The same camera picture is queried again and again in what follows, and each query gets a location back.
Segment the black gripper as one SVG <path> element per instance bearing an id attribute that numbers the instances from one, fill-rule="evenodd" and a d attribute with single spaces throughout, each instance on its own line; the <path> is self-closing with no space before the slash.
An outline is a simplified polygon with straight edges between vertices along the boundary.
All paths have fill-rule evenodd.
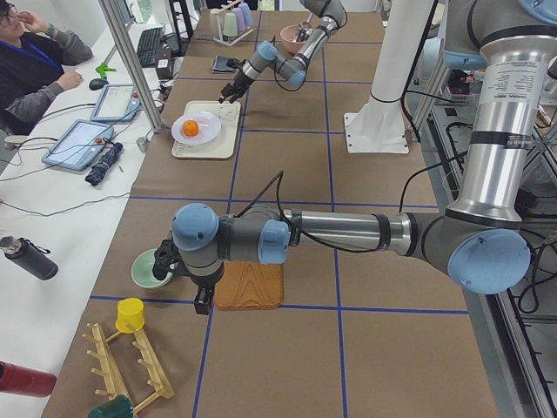
<path id="1" fill-rule="evenodd" d="M 248 60 L 239 61 L 236 58 L 236 69 L 238 73 L 231 83 L 228 83 L 220 92 L 219 103 L 224 103 L 226 99 L 229 102 L 235 103 L 242 98 L 251 84 L 257 78 L 257 71 Z"/>
<path id="2" fill-rule="evenodd" d="M 168 273 L 185 276 L 198 287 L 194 300 L 197 314 L 209 314 L 213 306 L 214 289 L 224 274 L 224 262 L 210 261 L 206 266 L 194 266 L 185 259 L 171 239 L 163 239 L 154 253 L 152 274 L 162 281 Z"/>

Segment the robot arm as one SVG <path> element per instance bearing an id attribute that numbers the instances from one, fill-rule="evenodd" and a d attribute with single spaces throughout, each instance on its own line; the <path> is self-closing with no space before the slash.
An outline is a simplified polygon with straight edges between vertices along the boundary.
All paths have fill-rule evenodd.
<path id="1" fill-rule="evenodd" d="M 307 70 L 314 55 L 321 51 L 329 38 L 346 25 L 347 14 L 343 4 L 337 0 L 300 1 L 314 16 L 320 18 L 319 25 L 312 30 L 308 39 L 292 57 L 281 55 L 271 41 L 259 44 L 253 54 L 246 60 L 230 59 L 238 73 L 220 92 L 219 103 L 233 103 L 242 98 L 253 82 L 271 68 L 276 76 L 280 76 L 298 90 L 306 80 Z"/>
<path id="2" fill-rule="evenodd" d="M 355 134 L 366 152 L 402 151 L 396 131 L 399 101 L 406 92 L 437 1 L 394 1 L 370 98 L 359 112 L 346 114 L 346 139 Z M 221 91 L 219 103 L 233 103 L 271 68 L 299 88 L 317 51 L 347 24 L 341 1 L 300 1 L 320 18 L 294 58 L 264 41 L 251 57 L 233 60 L 238 73 Z M 301 236 L 349 253 L 391 250 L 424 260 L 457 285 L 495 294 L 518 283 L 530 266 L 522 219 L 514 204 L 527 150 L 532 146 L 537 108 L 547 70 L 556 58 L 556 1 L 447 1 L 445 59 L 449 67 L 486 64 L 458 198 L 444 214 L 382 214 L 283 211 L 280 172 L 239 214 L 218 216 L 191 203 L 171 222 L 170 238 L 154 253 L 153 276 L 191 278 L 198 286 L 197 314 L 208 314 L 224 261 L 283 264 Z M 278 210 L 255 205 L 273 182 Z"/>

